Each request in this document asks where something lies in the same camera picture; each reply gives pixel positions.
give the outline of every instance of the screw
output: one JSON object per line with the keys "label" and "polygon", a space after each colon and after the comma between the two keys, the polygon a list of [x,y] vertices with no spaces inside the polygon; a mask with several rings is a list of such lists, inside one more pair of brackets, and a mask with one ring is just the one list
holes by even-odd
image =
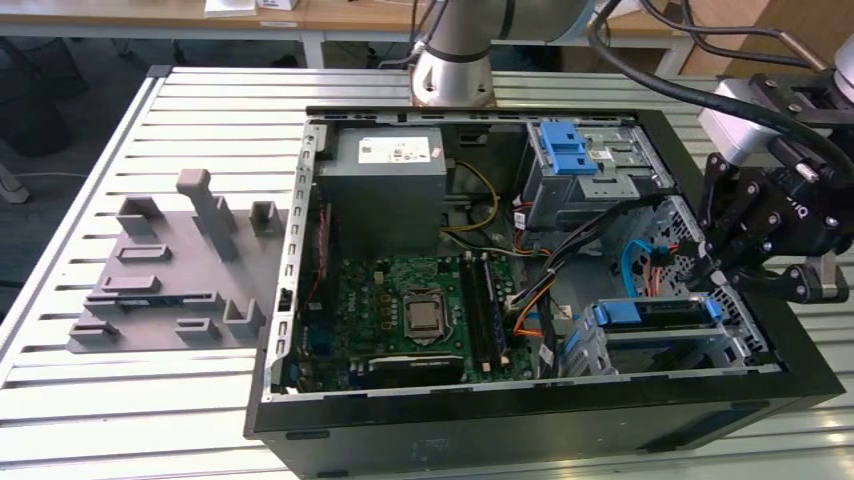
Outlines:
{"label": "screw", "polygon": [[818,182],[818,173],[816,173],[816,170],[813,170],[806,163],[801,162],[798,165],[796,165],[796,171],[801,174],[808,182]]}

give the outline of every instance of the label sticker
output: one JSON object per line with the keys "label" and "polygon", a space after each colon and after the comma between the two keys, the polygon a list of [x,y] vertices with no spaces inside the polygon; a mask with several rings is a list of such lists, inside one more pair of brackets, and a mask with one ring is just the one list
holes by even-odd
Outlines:
{"label": "label sticker", "polygon": [[592,160],[614,160],[610,150],[589,150],[588,154]]}
{"label": "label sticker", "polygon": [[427,137],[366,137],[359,141],[359,163],[427,163]]}
{"label": "label sticker", "polygon": [[149,300],[117,300],[117,303],[129,307],[147,307],[149,305],[151,305],[151,302],[149,302]]}
{"label": "label sticker", "polygon": [[546,364],[552,367],[556,361],[556,353],[552,351],[552,349],[546,346],[545,343],[540,344],[540,358],[542,358],[544,362],[546,362]]}
{"label": "label sticker", "polygon": [[297,22],[261,22],[262,27],[297,28]]}
{"label": "label sticker", "polygon": [[528,218],[525,216],[525,213],[522,212],[514,212],[513,214],[513,223],[514,226],[519,229],[519,230],[525,230],[525,225],[528,223]]}

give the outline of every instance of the blue plastic latch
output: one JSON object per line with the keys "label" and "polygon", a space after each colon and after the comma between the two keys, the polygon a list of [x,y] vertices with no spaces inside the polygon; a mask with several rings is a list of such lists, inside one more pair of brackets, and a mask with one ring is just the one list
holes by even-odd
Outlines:
{"label": "blue plastic latch", "polygon": [[596,175],[600,165],[588,156],[586,140],[570,122],[544,122],[541,140],[557,175]]}
{"label": "blue plastic latch", "polygon": [[600,305],[612,318],[612,323],[641,323],[641,314],[634,302],[609,302]]}
{"label": "blue plastic latch", "polygon": [[609,316],[598,305],[593,307],[593,315],[597,317],[597,325],[602,326],[609,324]]}
{"label": "blue plastic latch", "polygon": [[582,332],[576,330],[576,335],[573,335],[570,339],[566,341],[566,343],[564,344],[564,356],[568,356],[570,354],[570,352],[576,348],[576,345],[578,344],[578,341],[581,339],[582,339]]}
{"label": "blue plastic latch", "polygon": [[706,304],[706,311],[709,312],[709,316],[720,323],[724,320],[724,309],[721,308],[721,304],[714,298],[708,298],[704,303]]}

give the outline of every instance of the white box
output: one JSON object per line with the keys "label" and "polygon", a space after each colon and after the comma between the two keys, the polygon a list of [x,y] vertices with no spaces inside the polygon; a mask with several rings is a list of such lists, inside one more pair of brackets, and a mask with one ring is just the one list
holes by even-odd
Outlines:
{"label": "white box", "polygon": [[206,17],[247,17],[255,15],[255,0],[207,0]]}
{"label": "white box", "polygon": [[299,0],[258,0],[261,8],[275,8],[279,10],[294,10]]}

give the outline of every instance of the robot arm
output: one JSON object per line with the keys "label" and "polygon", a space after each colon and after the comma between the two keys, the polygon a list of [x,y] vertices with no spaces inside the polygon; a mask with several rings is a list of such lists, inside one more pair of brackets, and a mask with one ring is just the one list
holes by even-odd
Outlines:
{"label": "robot arm", "polygon": [[[649,9],[650,3],[642,3]],[[442,4],[417,48],[421,58],[413,72],[413,96],[418,105],[478,107],[494,104],[491,41],[549,42],[568,31],[578,33],[588,25],[594,1],[445,0]],[[653,90],[665,95],[673,89],[690,92],[621,66],[620,57],[597,42],[596,30],[618,4],[620,0],[610,0],[601,10],[589,33],[592,46]],[[686,0],[684,10],[690,13]],[[666,23],[684,29],[676,22]],[[717,95],[697,91],[682,97],[672,95],[708,107],[700,120],[720,150],[708,159],[700,212],[708,241],[698,246],[694,268],[682,280],[693,290],[730,284],[798,303],[844,302],[849,287],[836,256],[854,239],[854,37],[840,50],[833,68],[792,35],[778,33],[816,75],[757,75],[750,80],[726,80]],[[694,100],[700,97],[713,100]],[[718,110],[726,103],[722,97],[741,100],[725,99],[730,114]],[[746,120],[748,115],[740,117],[740,109],[764,117],[765,126]],[[776,274],[764,264],[777,256],[806,260]]]}
{"label": "robot arm", "polygon": [[593,0],[445,0],[434,8],[430,32],[413,72],[419,105],[494,104],[493,40],[552,42],[588,25]]}
{"label": "robot arm", "polygon": [[[792,116],[854,155],[854,37],[836,60],[837,67],[814,76],[726,80],[718,93]],[[801,144],[745,120],[705,110],[701,123],[721,153],[706,162],[706,243],[685,278],[689,286],[730,283],[797,303],[845,302],[849,286],[836,257],[854,238],[854,179]],[[806,259],[776,274],[762,265],[781,255]]]}

